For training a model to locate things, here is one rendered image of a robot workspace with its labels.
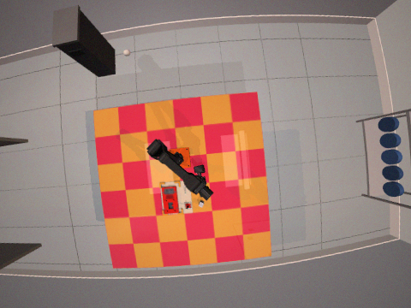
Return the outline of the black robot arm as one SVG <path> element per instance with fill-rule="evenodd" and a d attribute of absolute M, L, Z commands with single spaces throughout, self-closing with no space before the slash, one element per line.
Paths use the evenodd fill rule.
<path fill-rule="evenodd" d="M 205 200 L 214 193 L 198 175 L 188 173 L 180 164 L 184 161 L 181 153 L 172 154 L 167 150 L 167 146 L 160 139 L 155 139 L 147 148 L 150 157 L 158 160 L 179 176 L 186 188 L 193 194 L 199 194 Z"/>

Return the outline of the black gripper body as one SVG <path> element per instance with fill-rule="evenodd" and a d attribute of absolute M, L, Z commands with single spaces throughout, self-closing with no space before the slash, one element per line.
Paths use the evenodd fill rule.
<path fill-rule="evenodd" d="M 206 178 L 201 175 L 201 172 L 205 171 L 204 165 L 199 165 L 194 167 L 194 173 L 197 173 L 198 176 L 200 176 L 206 183 Z"/>

